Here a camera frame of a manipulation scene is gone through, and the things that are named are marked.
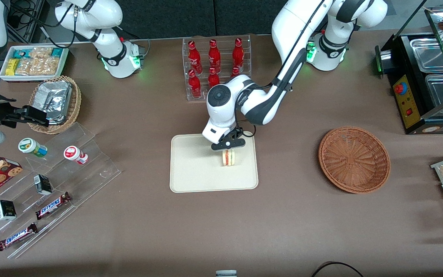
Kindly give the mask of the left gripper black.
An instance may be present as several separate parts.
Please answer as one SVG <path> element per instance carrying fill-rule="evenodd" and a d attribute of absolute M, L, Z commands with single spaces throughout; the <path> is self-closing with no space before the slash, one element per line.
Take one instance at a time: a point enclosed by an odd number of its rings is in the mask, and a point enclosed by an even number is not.
<path fill-rule="evenodd" d="M 244 147 L 246 142 L 241 138 L 243 135 L 244 131 L 242 128 L 234 128 L 227 135 L 222 137 L 217 144 L 211 144 L 211 149 L 213 151 L 224 151 Z"/>

